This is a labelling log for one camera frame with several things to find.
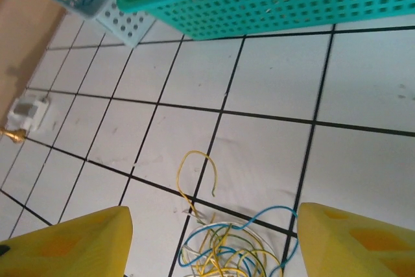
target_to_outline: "brass fitting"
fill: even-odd
[[[22,143],[26,139],[26,130],[7,130],[5,127],[0,126],[0,135],[8,136],[14,143]]]

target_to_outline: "tangled wires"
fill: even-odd
[[[257,233],[249,228],[260,215],[270,210],[288,210],[295,217],[296,212],[286,206],[272,206],[260,211],[246,223],[218,222],[214,223],[215,215],[210,221],[202,218],[193,203],[180,189],[179,177],[183,164],[190,154],[200,154],[207,158],[213,167],[215,182],[212,195],[215,196],[217,169],[213,160],[203,152],[188,152],[177,172],[176,184],[180,194],[191,207],[190,215],[195,217],[202,226],[190,233],[180,249],[178,263],[181,267],[190,267],[194,277],[274,277],[277,273],[282,277],[284,266],[291,260],[297,247],[296,242],[287,259],[281,263],[272,247]],[[196,248],[189,246],[198,235],[203,235],[202,244]]]

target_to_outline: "black grout line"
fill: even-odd
[[[231,37],[222,37],[222,38],[215,38],[209,39],[207,41],[213,40],[229,40],[229,39],[242,39],[242,38],[272,38],[272,37],[291,37],[291,36],[312,36],[312,35],[327,35],[331,34],[332,30],[321,30],[317,32],[289,32],[289,29],[283,30],[276,30],[276,31],[284,31],[287,32],[279,33],[279,34],[249,34],[249,35],[239,35],[239,36],[231,36]],[[408,25],[408,26],[395,26],[395,27],[378,27],[378,28],[369,28],[369,29],[343,29],[343,30],[335,30],[335,34],[352,34],[352,33],[361,33],[361,32],[388,32],[388,31],[397,31],[397,30],[415,30],[415,25]],[[148,45],[153,43],[175,43],[175,42],[197,42],[197,40],[192,39],[182,39],[182,40],[160,40],[154,42],[140,42],[140,45]],[[100,47],[119,47],[124,45],[123,43],[109,43],[100,45]],[[98,45],[84,45],[84,46],[76,46],[72,47],[72,49],[87,49],[87,48],[96,48]],[[53,47],[48,48],[49,51],[53,50],[65,50],[69,49],[69,47]]]
[[[22,145],[20,145],[20,148],[19,148],[19,150],[18,150],[18,153],[17,153],[17,154],[16,154],[16,156],[14,157],[14,160],[13,160],[13,162],[12,162],[12,165],[10,166],[10,168],[8,168],[7,174],[6,174],[5,178],[3,179],[3,181],[1,182],[0,189],[2,189],[2,188],[3,188],[3,186],[4,186],[4,184],[6,183],[6,180],[7,180],[7,178],[8,178],[8,175],[10,174],[10,172],[11,172],[11,170],[12,170],[13,166],[14,166],[14,163],[15,163],[15,162],[16,162],[16,160],[18,159],[19,154],[20,154],[20,151],[21,151],[21,149],[23,148],[24,144],[25,144],[25,142],[23,142],[23,144],[22,144]]]
[[[236,72],[236,69],[237,69],[239,58],[241,57],[241,53],[242,53],[242,50],[243,50],[243,47],[244,47],[244,43],[245,43],[245,38],[243,38],[241,40],[241,46],[239,47],[239,51],[238,51],[237,57],[235,59],[235,64],[234,64],[233,69],[232,69],[232,73],[231,73],[231,76],[230,76],[230,79],[229,79],[229,83],[228,83],[228,86],[226,87],[225,96],[223,98],[222,106],[220,107],[220,112],[219,112],[218,119],[217,119],[217,122],[216,122],[216,125],[215,125],[215,129],[213,130],[212,138],[211,138],[211,141],[209,143],[209,147],[207,148],[206,154],[208,156],[210,155],[210,153],[212,151],[212,148],[213,148],[213,143],[214,143],[215,138],[216,138],[216,133],[219,129],[220,120],[222,119],[222,114],[223,114],[223,111],[225,109],[226,100],[228,99],[229,91],[230,91],[230,88],[231,88],[231,85],[232,85],[233,78],[235,76],[235,72]],[[195,203],[195,199],[197,198],[197,194],[199,192],[200,185],[202,184],[202,179],[203,179],[203,175],[204,175],[204,172],[206,170],[206,165],[207,164],[208,164],[208,159],[205,158],[203,166],[202,166],[202,170],[200,171],[199,179],[198,179],[197,184],[196,184],[195,192],[193,193],[193,200],[192,200],[193,204]],[[186,221],[185,221],[185,224],[184,224],[183,229],[182,229],[182,234],[180,235],[180,239],[179,239],[179,242],[177,244],[176,252],[174,253],[173,262],[172,262],[171,267],[170,267],[169,277],[171,277],[173,272],[174,272],[174,268],[175,268],[176,262],[177,262],[177,257],[179,255],[180,248],[182,247],[184,235],[186,233],[187,226],[189,225],[189,218],[190,218],[190,216],[186,217]]]
[[[382,134],[391,134],[395,136],[409,136],[409,137],[415,138],[415,132],[410,132],[410,131],[392,130],[392,129],[385,129],[385,128],[373,128],[371,126],[347,125],[347,124],[342,124],[342,123],[328,123],[326,121],[316,121],[315,124],[317,126],[328,126],[331,128],[341,128],[341,129],[357,130],[357,131],[363,131],[363,132],[375,132],[375,133],[382,133]]]
[[[28,90],[34,91],[44,91],[48,92],[45,89],[39,88],[27,88]],[[141,104],[149,104],[149,105],[158,105],[158,106],[166,106],[166,107],[173,107],[173,108],[183,108],[187,110],[198,110],[203,112],[212,112],[212,113],[220,113],[220,109],[217,108],[204,108],[204,107],[197,107],[197,106],[187,106],[181,104],[171,104],[171,103],[157,103],[151,101],[142,101],[142,100],[134,100],[134,99],[124,99],[120,97],[106,97],[102,95],[90,95],[86,93],[71,93],[66,91],[58,91],[58,90],[51,90],[51,93],[60,93],[60,94],[67,94],[67,95],[79,95],[83,97],[94,97],[97,99],[108,99],[108,100],[115,100],[115,101],[124,101],[124,102],[134,102],[134,103],[141,103]],[[315,124],[317,126],[328,126],[330,128],[341,128],[341,129],[348,129],[348,130],[358,130],[364,132],[375,132],[375,133],[382,133],[382,134],[392,134],[396,136],[409,136],[415,137],[415,132],[411,131],[403,131],[403,130],[393,130],[393,129],[386,129],[386,128],[375,128],[372,126],[359,126],[359,125],[351,125],[346,123],[332,123],[328,121],[313,121],[308,119],[300,119],[300,118],[293,118],[293,117],[284,117],[284,116],[276,116],[276,115],[265,115],[265,114],[257,114],[257,113],[249,113],[249,112],[236,112],[233,110],[224,110],[222,112],[225,115],[238,115],[242,117],[254,117],[254,118],[261,118],[261,119],[271,119],[271,120],[278,120],[278,121],[286,121],[291,123],[302,123],[306,125]]]
[[[82,24],[81,24],[80,28],[78,29],[77,35],[75,36],[75,39],[72,41],[71,47],[69,48],[68,52],[66,53],[65,58],[64,58],[64,61],[62,62],[61,66],[59,67],[59,70],[58,70],[58,72],[56,73],[56,75],[55,75],[55,77],[54,77],[54,80],[53,80],[53,82],[52,82],[52,84],[51,84],[51,87],[49,88],[49,90],[47,90],[46,96],[48,96],[48,94],[51,92],[51,89],[52,89],[52,87],[53,87],[53,84],[55,83],[56,79],[58,78],[58,75],[59,75],[59,73],[60,73],[60,71],[61,71],[62,67],[64,66],[64,63],[65,63],[65,61],[66,61],[66,59],[67,59],[67,57],[68,57],[68,55],[69,55],[69,53],[70,53],[70,51],[71,51],[71,48],[72,48],[73,44],[75,43],[75,40],[77,39],[77,37],[78,37],[78,35],[79,35],[79,32],[80,32],[80,30],[81,30],[81,28],[82,28],[83,24],[84,24],[84,22],[82,22]],[[55,143],[56,139],[58,138],[58,135],[59,135],[59,133],[60,133],[60,131],[61,131],[61,129],[62,129],[62,127],[63,127],[64,123],[65,123],[66,117],[67,117],[67,115],[69,114],[69,111],[70,111],[70,109],[71,109],[71,107],[72,107],[72,105],[73,105],[73,102],[74,102],[74,101],[75,101],[75,97],[74,97],[74,98],[73,98],[73,100],[72,100],[71,106],[69,107],[68,112],[66,113],[66,116],[65,116],[65,118],[64,118],[64,121],[62,122],[62,124],[61,124],[61,126],[60,126],[60,128],[59,128],[59,131],[58,131],[58,133],[56,134],[56,137],[55,137],[55,139],[54,139],[54,141],[53,141],[53,144],[52,144],[52,145],[54,145],[54,143]],[[16,161],[16,159],[18,158],[18,156],[19,156],[20,151],[21,151],[21,149],[22,149],[22,148],[23,148],[23,145],[22,145],[22,147],[19,149],[18,155],[16,156],[16,158],[15,158],[14,162],[15,162],[15,161]],[[26,205],[27,205],[27,203],[29,202],[29,199],[30,199],[30,196],[32,195],[33,189],[35,188],[36,183],[37,183],[37,182],[38,182],[38,180],[39,180],[39,177],[40,177],[40,175],[41,175],[41,173],[42,173],[42,171],[43,171],[43,168],[45,167],[46,161],[47,161],[47,159],[49,158],[49,155],[51,154],[51,151],[52,151],[52,149],[49,149],[49,152],[47,153],[47,156],[46,156],[46,158],[45,158],[45,161],[43,162],[43,165],[42,165],[42,167],[41,167],[41,169],[40,169],[40,171],[39,171],[39,174],[38,174],[38,176],[36,177],[36,180],[34,181],[34,184],[33,184],[33,186],[32,186],[32,189],[30,190],[30,193],[29,193],[29,195],[28,195],[28,197],[27,197],[27,199],[26,199],[26,202],[25,202],[25,204],[24,204],[24,206],[23,206],[23,210],[24,210],[24,209],[26,209],[26,210],[27,210]],[[8,177],[8,174],[11,172],[11,170],[12,170],[12,168],[13,168],[14,162],[13,162],[12,166],[10,167],[9,171],[7,172],[7,177]],[[13,232],[14,232],[14,230],[16,229],[16,226],[18,225],[18,222],[20,221],[21,215],[23,214],[23,210],[20,212],[19,217],[18,217],[18,219],[17,219],[16,223],[15,223],[15,224],[14,224],[14,226],[13,226],[13,229],[12,229],[12,232],[11,232],[11,234],[10,234],[9,238],[13,235]]]
[[[397,31],[397,30],[415,30],[415,25],[382,27],[379,29],[342,29],[342,30],[335,30],[335,34],[351,34],[351,33],[360,33],[360,32],[388,32],[388,31]]]
[[[150,132],[150,127],[151,127],[152,122],[154,120],[154,116],[156,115],[157,108],[158,108],[159,103],[161,101],[161,97],[163,96],[164,89],[166,88],[167,82],[169,81],[171,72],[172,72],[173,67],[174,67],[174,63],[176,62],[177,56],[178,56],[178,54],[180,52],[180,47],[182,46],[183,38],[184,38],[184,35],[182,36],[182,40],[180,40],[180,43],[179,43],[179,45],[177,47],[177,50],[176,50],[176,54],[174,55],[173,60],[171,62],[171,65],[170,65],[170,68],[169,68],[169,72],[167,73],[166,79],[164,80],[164,84],[163,84],[163,87],[161,88],[161,91],[160,91],[160,94],[159,94],[157,103],[155,103],[155,107],[153,109],[153,113],[151,115],[150,121],[148,122],[147,129],[146,129],[146,131],[144,133],[143,140],[141,141],[141,144],[140,144],[140,147],[138,149],[137,156],[136,156],[136,159],[134,160],[134,163],[137,163],[138,158],[139,158],[139,156],[141,154],[141,151],[143,150],[145,140],[147,139],[148,133]],[[127,182],[125,184],[123,193],[121,194],[121,198],[120,198],[119,203],[118,203],[119,206],[123,204],[123,200],[124,200],[125,194],[127,192],[128,186],[130,185],[130,181],[131,181],[131,179],[132,179],[132,177],[134,175],[134,170],[135,169],[136,169],[135,166],[131,169],[130,176],[128,177],[128,180],[127,180]]]
[[[9,195],[7,192],[5,192],[5,191],[3,191],[3,190],[0,190],[0,192],[4,195],[4,196],[7,196],[10,200],[13,200],[16,204],[18,204],[19,206],[21,206],[23,209],[22,209],[22,213],[23,213],[23,210],[27,210],[28,212],[30,212],[31,214],[33,214],[33,216],[35,216],[35,217],[37,217],[39,220],[41,220],[43,223],[45,223],[46,225],[48,225],[48,226],[51,226],[52,225],[52,223],[50,223],[48,220],[46,220],[46,219],[44,219],[43,217],[41,217],[40,215],[38,215],[35,211],[33,211],[32,209],[30,209],[30,208],[28,208],[28,207],[26,207],[26,205],[24,205],[24,204],[22,204],[20,201],[18,201],[17,199],[15,199],[13,196],[11,196],[11,195]]]
[[[88,160],[87,158],[84,158],[84,157],[81,157],[81,156],[78,156],[78,155],[72,154],[71,152],[63,151],[62,149],[59,149],[59,148],[57,148],[57,147],[50,146],[50,145],[48,145],[48,144],[44,144],[44,143],[42,143],[42,142],[36,141],[35,139],[30,139],[30,138],[28,138],[28,140],[29,140],[29,141],[33,141],[33,142],[35,142],[35,143],[38,143],[38,144],[40,144],[40,145],[43,145],[43,146],[46,146],[46,147],[52,148],[52,149],[53,149],[53,150],[55,150],[55,151],[62,152],[62,153],[64,153],[64,154],[68,155],[68,156],[72,156],[72,157],[78,158],[79,160],[83,160],[83,161],[86,161],[86,162],[92,163],[93,165],[96,165],[96,166],[98,166],[98,167],[102,167],[103,169],[109,170],[109,171],[114,172],[114,173],[117,173],[117,174],[119,174],[119,175],[122,175],[122,176],[125,176],[125,177],[130,177],[130,174],[128,174],[128,173],[126,173],[126,172],[123,172],[123,171],[121,171],[121,170],[115,169],[115,168],[113,168],[113,167],[108,167],[107,165],[103,165],[103,164],[98,163],[98,162],[95,162],[95,161],[93,161],[93,160]],[[171,188],[166,187],[166,186],[163,186],[163,185],[161,185],[161,184],[157,184],[157,183],[151,182],[151,181],[149,181],[149,180],[145,180],[145,179],[143,179],[143,178],[140,178],[140,177],[138,177],[138,176],[134,176],[134,175],[132,175],[132,176],[131,176],[131,179],[132,179],[132,180],[135,180],[135,181],[137,181],[137,182],[141,182],[141,183],[143,183],[143,184],[146,184],[146,185],[148,185],[148,186],[155,187],[155,188],[160,189],[160,190],[162,190],[162,191],[166,191],[166,192],[168,192],[168,193],[170,193],[170,194],[173,194],[173,195],[176,195],[176,196],[182,197],[182,196],[181,196],[181,194],[180,194],[177,190],[175,190],[175,189],[171,189]],[[198,203],[198,204],[201,204],[201,205],[204,205],[204,206],[208,206],[208,207],[210,207],[210,208],[213,208],[213,209],[216,209],[216,210],[218,210],[218,211],[221,211],[221,212],[227,213],[227,214],[232,215],[232,216],[234,216],[234,217],[238,217],[238,218],[240,218],[240,219],[244,219],[244,220],[246,220],[246,221],[249,221],[249,220],[251,219],[251,217],[249,217],[249,216],[247,216],[247,215],[244,215],[244,214],[241,214],[241,213],[239,213],[239,212],[237,212],[237,211],[233,211],[233,210],[230,210],[230,209],[228,209],[228,208],[225,208],[225,207],[219,206],[219,205],[214,204],[214,203],[212,203],[212,202],[208,202],[208,201],[204,201],[204,200],[202,200],[202,199],[197,199],[197,198],[194,198],[192,195],[189,195],[189,194],[186,194],[186,196],[187,196],[187,197],[189,197],[191,200],[193,200],[194,202],[196,202],[196,203]],[[264,221],[260,221],[260,220],[255,220],[255,221],[254,221],[254,223],[256,223],[256,224],[258,224],[258,225],[261,225],[261,226],[263,226],[263,227],[265,227],[265,228],[269,228],[269,229],[271,229],[271,230],[275,230],[275,231],[277,231],[277,232],[281,232],[281,233],[286,234],[286,235],[287,235],[287,234],[291,234],[293,237],[296,237],[296,234],[295,234],[295,233],[289,233],[289,231],[288,231],[288,230],[286,230],[286,229],[284,229],[284,228],[280,228],[280,227],[275,226],[275,225],[273,225],[273,224],[270,224],[270,223],[267,223],[267,222],[264,222]]]
[[[82,24],[81,24],[81,26],[80,26],[80,28],[78,29],[78,32],[77,32],[77,35],[75,36],[75,38],[73,38],[73,41],[72,41],[72,44],[71,44],[71,46],[69,47],[69,48],[67,48],[68,50],[67,50],[67,53],[66,53],[66,55],[65,55],[65,58],[64,58],[64,61],[62,62],[62,64],[60,65],[60,67],[59,67],[59,70],[58,70],[58,72],[56,73],[56,76],[54,77],[54,79],[53,79],[53,82],[52,82],[52,84],[51,84],[51,87],[49,88],[49,92],[51,91],[51,89],[52,89],[52,87],[53,87],[53,85],[54,85],[54,83],[55,83],[55,81],[56,81],[56,79],[58,78],[58,76],[59,76],[59,73],[60,73],[60,71],[61,71],[61,69],[63,68],[63,66],[64,66],[64,64],[65,64],[65,62],[66,62],[66,59],[67,59],[67,57],[69,56],[69,54],[70,54],[70,52],[71,52],[71,50],[72,50],[72,48],[73,48],[73,44],[75,43],[75,41],[77,40],[77,38],[78,38],[78,35],[79,35],[79,33],[80,33],[80,30],[82,29],[82,26],[84,26],[84,21],[82,22]]]
[[[202,199],[198,199],[198,198],[194,198],[194,197],[193,197],[193,199],[194,199],[195,203],[198,203],[198,204],[201,204],[201,205],[204,205],[204,206],[213,208],[215,210],[224,212],[224,213],[229,214],[229,215],[232,215],[234,217],[238,217],[238,218],[243,219],[245,221],[249,221],[252,218],[252,217],[250,217],[250,216],[248,216],[246,214],[242,214],[242,213],[239,213],[239,212],[237,212],[235,210],[230,210],[228,208],[225,208],[225,207],[222,207],[222,206],[218,206],[217,204],[213,204],[211,202],[204,201]],[[255,224],[258,224],[258,225],[261,225],[262,227],[268,228],[270,230],[273,230],[273,231],[276,231],[276,232],[279,232],[279,233],[282,233],[282,234],[285,234],[285,235],[291,235],[294,238],[297,238],[297,234],[294,233],[293,231],[286,230],[285,228],[282,228],[282,227],[279,227],[279,226],[270,224],[268,222],[264,222],[264,221],[261,221],[261,220],[256,219],[254,221],[254,223]]]
[[[333,46],[333,41],[335,37],[335,29],[336,29],[336,25],[334,24],[333,28],[331,29],[330,41],[327,46],[326,60],[324,62],[324,67],[322,70],[322,76],[320,79],[320,87],[319,87],[318,95],[316,99],[316,106],[314,108],[313,123],[311,124],[311,127],[310,127],[309,139],[308,139],[307,147],[305,150],[300,179],[298,181],[297,193],[296,193],[296,198],[295,198],[294,206],[293,206],[293,210],[295,212],[298,211],[298,205],[300,204],[300,197],[301,197],[301,192],[303,188],[305,173],[307,171],[307,164],[308,164],[309,157],[310,157],[311,145],[313,144],[314,130],[316,128],[318,110],[320,108],[320,103],[321,103],[322,96],[323,96],[324,82],[326,81],[327,69],[329,67],[329,61],[330,61],[331,48]],[[294,228],[295,220],[296,220],[295,216],[292,216],[290,220],[290,226],[289,226],[290,231],[292,231]],[[291,237],[287,236],[287,240],[285,241],[285,246],[284,246],[284,251],[283,251],[282,262],[284,262],[287,259],[289,248],[290,248],[290,243],[291,243]]]
[[[92,60],[91,60],[91,63],[89,64],[89,67],[88,67],[88,69],[87,69],[87,71],[86,71],[85,75],[84,75],[84,78],[82,79],[82,82],[80,83],[80,86],[79,86],[78,91],[77,91],[77,95],[78,95],[78,93],[79,93],[79,90],[80,90],[80,89],[81,89],[81,87],[82,87],[82,84],[83,84],[83,82],[84,82],[84,79],[85,79],[86,75],[88,74],[89,69],[90,69],[90,68],[91,68],[91,66],[92,66],[92,63],[93,63],[93,61],[94,61],[94,59],[95,59],[95,57],[96,57],[96,55],[97,55],[97,53],[98,53],[98,50],[99,50],[99,47],[98,47],[98,48],[97,48],[97,50],[95,51],[95,54],[93,55],[93,58],[92,58]],[[121,77],[122,77],[122,75],[123,75],[123,73],[124,73],[124,70],[125,70],[125,68],[127,67],[128,63],[129,63],[129,61],[130,61],[130,58],[131,58],[131,55],[132,55],[133,51],[134,51],[134,50],[133,50],[133,49],[131,49],[130,54],[128,55],[128,58],[126,59],[126,62],[125,62],[125,64],[124,64],[124,68],[123,68],[123,70],[121,71],[121,74],[119,75],[119,78],[118,78],[117,84],[115,85],[114,90],[113,90],[113,92],[112,92],[112,97],[113,97],[113,96],[114,96],[114,94],[115,94],[115,91],[116,91],[116,89],[117,89],[117,87],[118,87],[118,84],[119,84],[119,82],[120,82],[120,80],[121,80]],[[58,221],[58,223],[60,223],[60,221],[62,220],[62,217],[64,216],[64,213],[65,213],[65,210],[66,210],[66,208],[67,208],[67,205],[69,204],[69,201],[71,200],[71,197],[72,197],[73,191],[75,190],[75,187],[77,186],[77,183],[78,183],[78,181],[79,181],[79,178],[80,178],[80,175],[81,175],[81,173],[82,173],[82,170],[84,169],[84,166],[85,166],[85,163],[87,162],[87,159],[88,159],[89,153],[91,152],[92,146],[93,146],[93,144],[94,144],[94,142],[95,142],[95,139],[97,138],[98,132],[99,132],[99,130],[100,130],[100,128],[101,128],[102,123],[104,122],[104,119],[105,119],[106,113],[107,113],[107,111],[108,111],[108,109],[109,109],[110,105],[111,105],[111,99],[108,101],[108,104],[107,104],[107,106],[106,106],[106,108],[105,108],[104,114],[102,115],[102,118],[101,118],[101,121],[100,121],[100,123],[99,123],[99,125],[98,125],[98,128],[97,128],[97,130],[95,131],[95,135],[94,135],[94,137],[93,137],[93,139],[92,139],[92,141],[91,141],[91,144],[89,145],[89,149],[88,149],[88,151],[87,151],[87,153],[86,153],[85,160],[82,162],[82,165],[81,165],[81,168],[80,168],[79,173],[78,173],[78,175],[77,175],[77,178],[75,179],[75,183],[73,184],[73,187],[72,187],[71,192],[69,193],[69,196],[68,196],[68,198],[67,198],[67,200],[66,200],[65,206],[64,206],[64,208],[63,208],[63,210],[62,210],[62,213],[60,214],[60,217],[59,217],[59,221]]]

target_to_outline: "floor tile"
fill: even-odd
[[[130,174],[153,111],[154,105],[112,101],[89,160]]]
[[[50,92],[50,105],[47,109],[39,129],[29,133],[30,139],[52,145],[58,135],[60,127],[71,107],[74,95]]]
[[[16,228],[13,231],[12,237],[17,237],[27,233],[34,232],[35,230],[41,230],[47,227],[47,224],[35,217],[27,210],[23,210]]]
[[[185,200],[132,180],[123,206],[130,208],[135,226],[126,275],[167,276],[186,218]]]
[[[178,46],[178,43],[138,45],[128,61],[115,96],[156,102]]]
[[[146,33],[142,42],[166,42],[168,40],[180,40],[182,33],[166,23],[156,20]]]
[[[240,39],[184,42],[161,101],[220,108],[240,46]]]
[[[216,196],[209,165],[198,197],[249,216],[269,206],[292,207],[309,131],[298,123],[222,116],[211,153],[218,171]],[[276,211],[260,219],[288,228],[291,214]]]
[[[415,132],[414,35],[336,35],[318,119]]]
[[[64,63],[67,54],[68,50],[46,51],[29,87],[49,90]]]
[[[79,34],[73,43],[73,47],[83,47],[86,45],[99,45],[102,38],[104,37],[104,32],[94,25],[94,23],[85,21],[82,25]]]
[[[85,163],[62,221],[118,205],[127,177]]]
[[[83,22],[77,14],[67,14],[49,44],[49,48],[70,47]]]
[[[78,158],[51,151],[27,202],[27,207],[50,223],[56,224],[82,163],[83,161]]]
[[[225,109],[312,119],[328,42],[329,35],[247,39]]]
[[[97,48],[72,49],[52,86],[52,90],[77,92],[96,50]]]
[[[80,87],[80,93],[110,97],[131,53],[129,47],[101,47]]]
[[[291,239],[290,252],[292,252],[295,244],[296,244],[296,240],[294,238]],[[298,245],[296,253],[292,257],[292,259],[288,262],[287,266],[285,267],[284,276],[285,277],[308,277],[307,270],[305,269],[303,254],[301,252],[300,245]]]
[[[85,157],[108,105],[108,99],[77,96],[55,147]]]
[[[11,139],[2,138],[0,140],[0,185],[5,181],[7,173],[12,167],[20,148],[21,144],[15,144]]]
[[[340,23],[337,30],[344,29],[378,29],[381,27],[415,26],[415,14],[394,16],[391,18],[367,19],[364,21]]]
[[[159,106],[138,158],[134,175],[176,189],[176,172],[191,150],[207,152],[218,115],[211,112]],[[180,185],[193,194],[204,157],[190,155]]]
[[[105,33],[104,39],[101,45],[122,45],[124,44],[117,36],[107,32]]]
[[[310,26],[310,27],[300,27],[298,29],[283,29],[283,30],[276,30],[274,32],[261,32],[259,34],[252,34],[255,35],[275,35],[275,34],[297,34],[300,32],[328,32],[331,31],[332,25],[317,25],[317,26]]]
[[[3,185],[3,190],[21,203],[25,203],[49,153],[48,147],[24,142],[18,158]]]
[[[302,201],[415,230],[414,149],[414,138],[318,126]]]
[[[22,207],[16,204],[6,195],[0,193],[0,241],[9,238],[12,233],[14,225],[18,221]]]
[[[224,212],[214,210],[212,208],[208,208],[200,204],[196,205],[196,209],[206,217],[208,222],[211,220],[213,214],[215,214],[215,219],[213,221],[214,223],[216,222],[237,222],[239,224],[246,223],[245,220],[238,219],[232,215],[228,215]],[[200,224],[197,223],[197,220],[194,217],[192,217],[189,221],[189,225],[187,227],[187,230],[184,236],[185,239],[189,237],[189,235],[191,234],[193,230],[196,230],[198,228],[200,228]],[[255,233],[259,234],[263,239],[265,239],[268,243],[270,243],[270,246],[272,247],[275,255],[277,256],[278,259],[281,260],[282,253],[283,253],[284,246],[285,246],[285,240],[287,238],[285,234],[281,234],[279,232],[269,230],[268,228],[259,226],[257,224],[251,224],[249,226],[249,229],[255,231]],[[249,237],[248,235],[244,236],[244,234],[241,234],[241,236],[245,238]],[[205,237],[205,234],[196,235],[191,240],[191,242],[188,244],[189,247],[195,250],[198,250],[202,244],[204,237]],[[245,247],[245,244],[241,243],[238,240],[230,241],[229,244],[230,245],[234,244],[235,249]],[[270,272],[275,266],[276,265],[274,265],[274,262],[271,263],[270,261],[268,261],[266,270]],[[173,272],[172,277],[182,277],[182,276],[189,276],[189,275],[192,276],[191,273],[192,271],[189,267],[181,267],[179,266],[178,262],[176,262],[176,266],[174,267],[174,272]]]

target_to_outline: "white tile floor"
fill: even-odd
[[[122,204],[126,274],[189,274],[175,174],[191,149],[219,170],[213,198],[204,159],[184,166],[205,215],[307,201],[415,230],[415,16],[331,29],[193,42],[158,21],[132,51],[66,16],[27,90],[51,99],[43,131],[0,140],[0,239]],[[280,256],[294,246],[290,215],[261,221]],[[285,276],[306,277],[301,250]]]

